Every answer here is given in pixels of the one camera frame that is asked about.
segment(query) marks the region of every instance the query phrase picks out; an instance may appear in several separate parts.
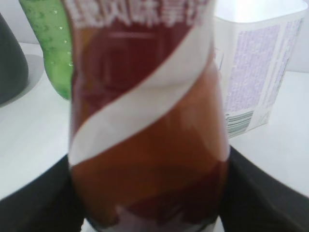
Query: white surface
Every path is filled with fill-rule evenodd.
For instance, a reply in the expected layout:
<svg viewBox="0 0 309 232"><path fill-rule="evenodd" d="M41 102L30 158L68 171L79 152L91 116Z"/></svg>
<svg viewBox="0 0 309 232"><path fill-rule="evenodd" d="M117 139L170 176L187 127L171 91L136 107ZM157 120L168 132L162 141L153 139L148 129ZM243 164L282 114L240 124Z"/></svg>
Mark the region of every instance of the white surface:
<svg viewBox="0 0 309 232"><path fill-rule="evenodd" d="M230 140L259 168L309 197L309 73L287 72L268 124Z"/></svg>
<svg viewBox="0 0 309 232"><path fill-rule="evenodd" d="M18 0L0 0L0 13L19 42L39 43Z"/></svg>
<svg viewBox="0 0 309 232"><path fill-rule="evenodd" d="M21 45L26 55L42 57L40 46ZM29 69L36 73L35 66ZM0 199L39 177L68 152L69 102L56 93L45 72L32 87L0 106Z"/></svg>
<svg viewBox="0 0 309 232"><path fill-rule="evenodd" d="M215 15L237 23L253 23L307 9L303 0L217 0Z"/></svg>

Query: bottle label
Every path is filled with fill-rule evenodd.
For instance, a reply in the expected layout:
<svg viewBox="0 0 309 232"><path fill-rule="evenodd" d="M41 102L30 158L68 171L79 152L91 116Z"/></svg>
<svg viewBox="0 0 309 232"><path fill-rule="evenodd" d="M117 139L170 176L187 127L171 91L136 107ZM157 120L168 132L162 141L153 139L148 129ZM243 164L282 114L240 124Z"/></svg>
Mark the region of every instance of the bottle label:
<svg viewBox="0 0 309 232"><path fill-rule="evenodd" d="M209 0L65 0L75 28L201 24Z"/></svg>

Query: barcode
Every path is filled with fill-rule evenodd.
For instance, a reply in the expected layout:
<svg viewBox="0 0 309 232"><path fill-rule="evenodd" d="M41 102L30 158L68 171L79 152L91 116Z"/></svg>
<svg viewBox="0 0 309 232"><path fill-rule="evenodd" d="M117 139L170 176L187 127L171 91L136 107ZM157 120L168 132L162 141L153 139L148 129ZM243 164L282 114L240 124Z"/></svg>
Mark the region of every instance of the barcode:
<svg viewBox="0 0 309 232"><path fill-rule="evenodd" d="M244 133L251 122L252 115L253 111L228 117L226 119L228 136L232 137Z"/></svg>

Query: white wall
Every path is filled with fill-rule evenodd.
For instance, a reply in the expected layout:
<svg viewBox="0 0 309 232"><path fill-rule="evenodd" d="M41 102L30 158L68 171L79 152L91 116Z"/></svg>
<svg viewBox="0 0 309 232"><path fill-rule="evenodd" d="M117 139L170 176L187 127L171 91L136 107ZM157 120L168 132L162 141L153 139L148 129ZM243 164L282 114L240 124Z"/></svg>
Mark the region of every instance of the white wall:
<svg viewBox="0 0 309 232"><path fill-rule="evenodd" d="M309 11L304 19L288 70L309 73Z"/></svg>
<svg viewBox="0 0 309 232"><path fill-rule="evenodd" d="M0 13L20 42L38 43L18 0L0 0ZM309 73L309 12L304 20L288 70Z"/></svg>
<svg viewBox="0 0 309 232"><path fill-rule="evenodd" d="M0 0L0 13L18 41L31 44L38 43L18 0Z"/></svg>

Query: green bottle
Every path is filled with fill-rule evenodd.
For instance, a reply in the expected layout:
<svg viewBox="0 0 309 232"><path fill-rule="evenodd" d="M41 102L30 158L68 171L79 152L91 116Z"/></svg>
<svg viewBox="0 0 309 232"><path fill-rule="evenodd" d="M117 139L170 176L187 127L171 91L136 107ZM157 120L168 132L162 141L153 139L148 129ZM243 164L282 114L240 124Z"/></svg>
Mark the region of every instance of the green bottle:
<svg viewBox="0 0 309 232"><path fill-rule="evenodd" d="M0 105L23 91L27 82L25 55L0 14Z"/></svg>
<svg viewBox="0 0 309 232"><path fill-rule="evenodd" d="M42 47L45 70L55 90L70 99L71 37L61 0L19 0Z"/></svg>

